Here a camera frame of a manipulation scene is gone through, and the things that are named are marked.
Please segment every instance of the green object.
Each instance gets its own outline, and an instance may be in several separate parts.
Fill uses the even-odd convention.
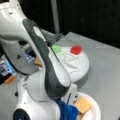
[[[62,52],[60,46],[55,46],[55,45],[54,45],[54,46],[52,46],[52,49],[53,49],[53,51],[55,52],[55,54],[59,54],[59,53]]]

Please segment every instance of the white plate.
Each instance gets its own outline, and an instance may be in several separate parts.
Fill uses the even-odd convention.
[[[84,93],[77,92],[77,94],[79,95],[78,98],[83,97],[92,104],[91,109],[86,112],[82,120],[101,120],[100,108],[98,104],[96,103],[96,101]]]
[[[62,52],[57,54],[58,59],[69,73],[71,81],[81,80],[89,70],[89,59],[82,51],[79,55],[70,53],[70,47],[61,47]]]

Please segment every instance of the red object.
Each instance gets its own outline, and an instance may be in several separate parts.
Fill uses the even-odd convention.
[[[73,46],[70,50],[72,54],[79,55],[82,51],[82,48],[80,46]]]

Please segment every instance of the black cable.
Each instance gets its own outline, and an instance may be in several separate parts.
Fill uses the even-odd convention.
[[[18,69],[13,65],[13,63],[12,63],[11,60],[9,59],[8,55],[6,54],[6,52],[5,52],[5,50],[4,50],[4,48],[3,48],[2,44],[1,44],[1,42],[0,42],[0,46],[1,46],[1,49],[2,49],[2,51],[3,51],[4,55],[5,55],[5,57],[7,58],[7,60],[8,60],[9,63],[11,64],[11,66],[14,68],[14,70],[15,70],[16,72],[22,74],[22,75],[27,76],[28,74],[21,72],[20,70],[18,70]]]

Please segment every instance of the blue object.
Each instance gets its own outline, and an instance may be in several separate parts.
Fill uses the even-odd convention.
[[[78,110],[76,107],[67,105],[60,99],[55,100],[58,104],[61,112],[60,120],[76,120],[78,115]]]

